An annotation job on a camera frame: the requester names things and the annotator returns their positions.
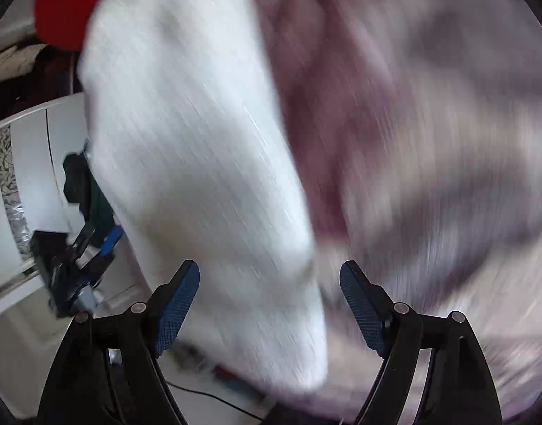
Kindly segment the white fluffy garment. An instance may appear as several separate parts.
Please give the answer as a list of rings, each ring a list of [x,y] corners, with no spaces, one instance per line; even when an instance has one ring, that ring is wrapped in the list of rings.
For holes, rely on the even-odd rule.
[[[314,238],[252,0],[100,0],[89,162],[151,287],[194,260],[183,338],[261,387],[327,374]]]

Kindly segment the dark green garment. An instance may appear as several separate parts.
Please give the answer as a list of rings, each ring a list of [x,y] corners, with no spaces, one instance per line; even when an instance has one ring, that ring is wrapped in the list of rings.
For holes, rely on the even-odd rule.
[[[113,209],[93,176],[90,176],[89,223],[94,226],[90,245],[99,248],[115,223]]]

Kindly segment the black garment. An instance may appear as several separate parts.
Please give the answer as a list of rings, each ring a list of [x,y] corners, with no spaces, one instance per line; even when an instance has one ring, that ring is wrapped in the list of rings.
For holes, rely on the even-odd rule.
[[[91,173],[85,154],[68,154],[63,160],[63,171],[65,199],[70,204],[77,204],[87,221],[91,208]]]

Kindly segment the white wardrobe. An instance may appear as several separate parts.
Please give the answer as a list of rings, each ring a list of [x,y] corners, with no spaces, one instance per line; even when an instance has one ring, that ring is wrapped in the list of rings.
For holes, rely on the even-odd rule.
[[[43,287],[29,248],[34,231],[72,239],[84,224],[63,194],[63,160],[86,139],[82,93],[0,121],[0,315]]]

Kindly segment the floral rose blanket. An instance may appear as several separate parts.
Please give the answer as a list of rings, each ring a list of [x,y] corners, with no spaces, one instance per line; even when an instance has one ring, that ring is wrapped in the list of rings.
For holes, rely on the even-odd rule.
[[[463,312],[502,414],[542,393],[542,26],[524,0],[255,0],[317,241],[329,376],[299,406],[353,418],[376,376],[339,290]]]

